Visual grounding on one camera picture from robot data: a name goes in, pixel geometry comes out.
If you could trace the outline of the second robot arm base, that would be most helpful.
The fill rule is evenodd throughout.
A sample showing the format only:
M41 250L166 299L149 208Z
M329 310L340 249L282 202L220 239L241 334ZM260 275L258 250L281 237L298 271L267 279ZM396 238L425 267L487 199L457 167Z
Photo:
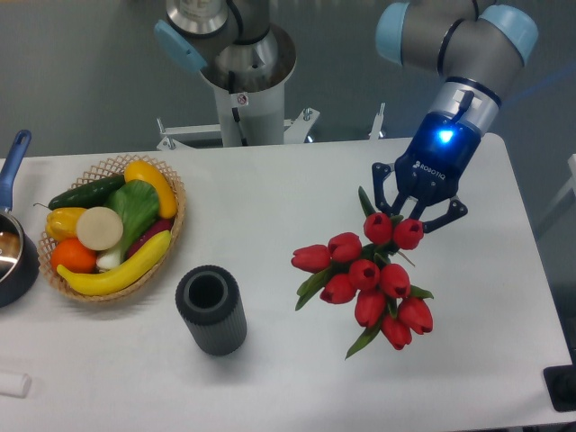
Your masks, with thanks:
M269 1L167 1L157 43L181 69L229 93L287 80L296 65L289 34L271 22Z

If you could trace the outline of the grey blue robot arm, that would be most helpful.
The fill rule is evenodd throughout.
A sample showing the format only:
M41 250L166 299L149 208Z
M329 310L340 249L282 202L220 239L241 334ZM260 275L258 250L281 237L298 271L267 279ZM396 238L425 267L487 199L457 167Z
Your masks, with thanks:
M431 233L462 218L457 192L483 136L536 45L538 29L524 12L494 1L390 4L377 23L379 55L401 66L435 71L445 82L403 154L372 166L374 203L409 218L447 202L446 213L422 224Z

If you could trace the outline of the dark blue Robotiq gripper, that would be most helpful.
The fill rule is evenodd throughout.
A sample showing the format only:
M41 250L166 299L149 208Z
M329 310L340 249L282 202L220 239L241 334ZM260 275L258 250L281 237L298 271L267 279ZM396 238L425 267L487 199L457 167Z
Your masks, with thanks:
M399 216L413 197L424 208L449 199L445 214L423 223L423 232L432 233L468 214L456 195L459 180L481 141L476 129L451 120L438 112L426 115L405 152L394 164L372 165L374 203L389 217ZM386 198L386 181L395 173L398 194L393 203Z

